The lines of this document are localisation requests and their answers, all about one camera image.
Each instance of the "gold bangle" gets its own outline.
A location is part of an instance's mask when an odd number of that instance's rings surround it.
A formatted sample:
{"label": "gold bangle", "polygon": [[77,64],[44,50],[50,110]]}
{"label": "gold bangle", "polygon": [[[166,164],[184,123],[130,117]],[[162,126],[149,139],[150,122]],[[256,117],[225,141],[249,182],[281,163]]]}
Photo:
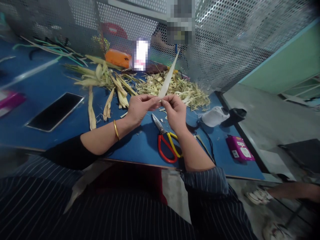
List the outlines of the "gold bangle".
{"label": "gold bangle", "polygon": [[115,120],[115,119],[113,120],[113,125],[114,125],[114,131],[116,132],[118,141],[120,141],[119,134],[118,134],[118,130],[117,130],[117,125],[116,125],[116,120]]}

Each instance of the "white sneaker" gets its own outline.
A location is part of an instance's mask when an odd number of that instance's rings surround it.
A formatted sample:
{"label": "white sneaker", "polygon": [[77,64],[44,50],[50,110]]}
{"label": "white sneaker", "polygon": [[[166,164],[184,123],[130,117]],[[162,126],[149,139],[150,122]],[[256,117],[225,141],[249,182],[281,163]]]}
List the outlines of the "white sneaker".
{"label": "white sneaker", "polygon": [[262,230],[262,235],[265,240],[291,240],[292,235],[283,226],[274,221],[270,221]]}
{"label": "white sneaker", "polygon": [[254,192],[247,192],[245,196],[256,205],[265,205],[273,198],[266,190],[258,188]]}

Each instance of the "striped shirt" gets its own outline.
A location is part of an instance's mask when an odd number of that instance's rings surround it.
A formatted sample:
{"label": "striped shirt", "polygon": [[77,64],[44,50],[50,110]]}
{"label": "striped shirt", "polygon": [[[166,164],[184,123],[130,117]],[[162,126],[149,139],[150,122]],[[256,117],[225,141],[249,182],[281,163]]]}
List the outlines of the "striped shirt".
{"label": "striped shirt", "polygon": [[130,189],[82,194],[63,214],[71,188],[83,173],[52,159],[32,156],[0,179],[1,240],[256,239],[219,167],[181,174],[191,225],[148,192]]}

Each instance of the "red and yellow scissors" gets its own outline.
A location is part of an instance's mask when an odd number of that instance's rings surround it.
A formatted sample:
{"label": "red and yellow scissors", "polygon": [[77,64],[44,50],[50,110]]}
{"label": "red and yellow scissors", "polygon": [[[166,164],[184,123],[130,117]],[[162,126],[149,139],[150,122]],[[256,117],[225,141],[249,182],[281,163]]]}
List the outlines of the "red and yellow scissors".
{"label": "red and yellow scissors", "polygon": [[[160,121],[157,119],[157,117],[155,115],[152,114],[152,118],[154,120],[154,123],[156,124],[157,128],[159,129],[160,133],[158,135],[158,150],[159,150],[159,153],[160,155],[164,158],[164,160],[166,160],[168,163],[175,163],[178,158],[182,157],[182,154],[179,154],[173,144],[173,141],[172,141],[172,137],[176,140],[178,140],[177,136],[171,132],[167,132],[166,130],[164,130],[162,124],[160,123]],[[163,135],[164,134],[167,134],[168,136],[168,139],[169,139],[169,142],[170,144],[164,139]],[[162,150],[161,150],[161,140],[167,145],[167,147],[170,149],[170,151],[173,153],[173,156],[174,156],[174,159],[171,160],[169,158],[167,158]]]}

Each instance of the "phone screen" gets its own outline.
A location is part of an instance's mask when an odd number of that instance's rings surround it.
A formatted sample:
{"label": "phone screen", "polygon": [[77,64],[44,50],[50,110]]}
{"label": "phone screen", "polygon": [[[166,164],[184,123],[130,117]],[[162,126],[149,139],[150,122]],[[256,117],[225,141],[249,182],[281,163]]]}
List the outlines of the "phone screen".
{"label": "phone screen", "polygon": [[49,107],[34,117],[26,124],[26,126],[45,132],[51,132],[77,107],[82,100],[82,96],[65,93]]}

